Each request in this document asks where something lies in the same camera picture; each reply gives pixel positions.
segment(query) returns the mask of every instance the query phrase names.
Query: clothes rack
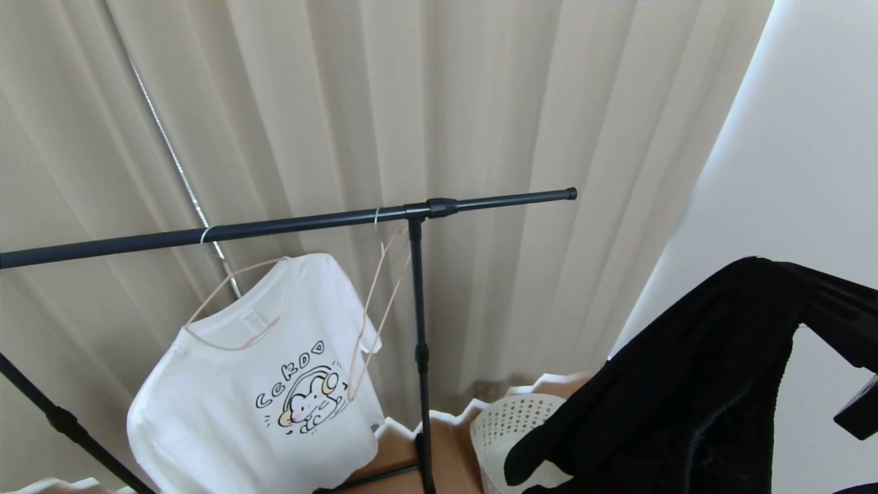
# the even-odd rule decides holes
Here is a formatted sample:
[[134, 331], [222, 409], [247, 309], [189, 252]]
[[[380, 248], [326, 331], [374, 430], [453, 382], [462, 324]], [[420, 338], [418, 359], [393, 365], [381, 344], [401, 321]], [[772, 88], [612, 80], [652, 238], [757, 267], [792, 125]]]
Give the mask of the clothes rack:
[[[390, 476], [420, 470], [424, 492], [435, 493], [433, 470], [430, 452], [430, 417], [428, 390], [427, 328], [424, 315], [424, 282], [423, 258], [421, 253], [421, 224], [428, 218], [443, 218], [463, 211], [506, 207], [554, 200], [575, 200], [575, 188], [539, 193], [522, 193], [471, 200], [430, 199], [425, 202], [406, 204], [395, 207], [361, 209], [347, 213], [318, 214], [300, 218], [270, 220], [266, 222], [239, 223], [235, 225], [216, 226], [205, 233], [204, 229], [186, 229], [163, 233], [136, 236], [122, 236], [105, 240], [93, 240], [80, 243], [67, 243], [36, 249], [0, 252], [0, 270], [28, 265], [54, 263], [70, 259], [94, 258], [110, 256], [125, 252], [150, 251], [166, 249], [198, 243], [224, 242], [241, 238], [279, 235], [315, 229], [329, 229], [371, 222], [408, 221], [408, 238], [412, 252], [412, 277], [414, 281], [414, 312], [417, 344], [414, 348], [414, 360], [420, 376], [421, 388], [421, 432], [415, 436], [417, 462], [395, 469], [390, 469], [372, 476], [344, 483], [332, 490], [344, 490], [357, 485], [375, 482]], [[115, 476], [129, 487], [141, 494], [154, 494], [143, 481], [125, 465], [112, 456], [76, 420], [69, 411], [53, 403], [30, 380], [27, 379], [2, 353], [0, 353], [0, 372], [19, 391], [35, 404], [58, 432], [66, 435], [96, 460], [100, 461]]]

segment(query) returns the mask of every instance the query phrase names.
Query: white wall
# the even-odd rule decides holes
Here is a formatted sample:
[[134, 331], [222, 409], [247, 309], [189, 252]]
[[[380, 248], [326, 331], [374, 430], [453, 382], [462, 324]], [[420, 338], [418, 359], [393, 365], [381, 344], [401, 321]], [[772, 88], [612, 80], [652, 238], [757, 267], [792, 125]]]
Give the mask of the white wall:
[[[878, 2], [779, 2], [627, 342], [723, 265], [759, 255], [878, 287]], [[775, 416], [774, 491], [878, 482], [878, 436], [832, 416], [869, 378], [809, 330]]]

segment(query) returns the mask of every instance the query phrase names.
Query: perforated basket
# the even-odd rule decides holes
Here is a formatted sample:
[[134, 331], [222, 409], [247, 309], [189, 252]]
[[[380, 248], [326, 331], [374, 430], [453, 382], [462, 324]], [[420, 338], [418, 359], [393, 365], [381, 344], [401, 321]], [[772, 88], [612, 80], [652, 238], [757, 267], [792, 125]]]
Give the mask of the perforated basket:
[[492, 403], [470, 424], [470, 439], [479, 459], [485, 494], [518, 494], [528, 487], [557, 487], [570, 479], [555, 465], [544, 461], [527, 482], [510, 487], [503, 475], [503, 462], [512, 446], [531, 429], [545, 422], [564, 402], [552, 395], [513, 395]]

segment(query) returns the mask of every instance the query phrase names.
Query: white t-shirt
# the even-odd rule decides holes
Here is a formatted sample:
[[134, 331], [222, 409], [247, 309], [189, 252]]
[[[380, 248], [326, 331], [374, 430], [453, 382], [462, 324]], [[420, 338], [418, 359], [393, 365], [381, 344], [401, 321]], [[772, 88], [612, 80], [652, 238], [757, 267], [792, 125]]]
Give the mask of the white t-shirt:
[[[280, 261], [193, 323], [197, 338], [177, 335], [128, 411], [137, 462], [168, 493], [305, 494], [344, 482], [374, 458], [371, 427], [384, 423], [368, 375], [347, 398], [362, 318], [332, 256]], [[367, 320], [362, 350], [376, 337]], [[355, 379], [362, 371], [357, 352]]]

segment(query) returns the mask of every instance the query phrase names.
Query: cartoon print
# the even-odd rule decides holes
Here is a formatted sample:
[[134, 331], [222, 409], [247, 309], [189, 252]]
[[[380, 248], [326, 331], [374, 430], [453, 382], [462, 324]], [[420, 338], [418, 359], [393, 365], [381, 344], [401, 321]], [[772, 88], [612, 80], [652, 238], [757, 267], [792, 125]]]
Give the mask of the cartoon print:
[[293, 383], [284, 400], [284, 411], [277, 418], [281, 427], [302, 424], [305, 434], [347, 408], [348, 401], [339, 389], [341, 379], [330, 367], [317, 366]]

